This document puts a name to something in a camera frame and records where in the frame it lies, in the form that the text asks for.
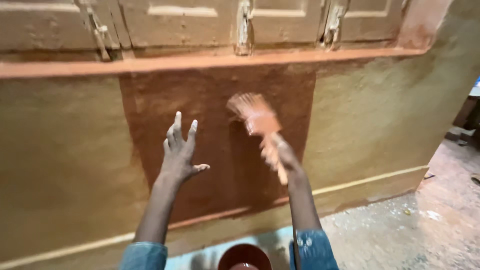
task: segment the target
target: shutter panel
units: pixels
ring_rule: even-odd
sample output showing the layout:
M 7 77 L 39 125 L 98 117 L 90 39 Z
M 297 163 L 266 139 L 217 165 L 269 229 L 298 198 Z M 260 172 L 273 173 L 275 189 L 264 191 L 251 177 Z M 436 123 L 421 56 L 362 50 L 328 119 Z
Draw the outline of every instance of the shutter panel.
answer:
M 319 25 L 324 29 L 324 6 L 325 0 L 253 0 L 254 42 L 315 42 Z
M 345 5 L 345 0 L 332 0 Z M 341 41 L 386 40 L 396 38 L 402 20 L 403 0 L 352 0 L 343 17 Z
M 73 0 L 0 2 L 0 49 L 96 49 L 88 15 Z
M 230 43 L 229 0 L 121 0 L 134 47 Z

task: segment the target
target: blue sleeve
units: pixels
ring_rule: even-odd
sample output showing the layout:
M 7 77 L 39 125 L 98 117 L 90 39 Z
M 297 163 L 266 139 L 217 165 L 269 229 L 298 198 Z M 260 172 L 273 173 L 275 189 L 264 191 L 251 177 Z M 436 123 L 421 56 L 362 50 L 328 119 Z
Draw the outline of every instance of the blue sleeve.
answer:
M 160 243 L 132 243 L 123 253 L 119 270 L 163 270 L 167 256 L 167 247 Z
M 338 270 L 330 241 L 323 230 L 297 230 L 301 270 Z M 296 270 L 293 242 L 290 243 L 290 269 Z

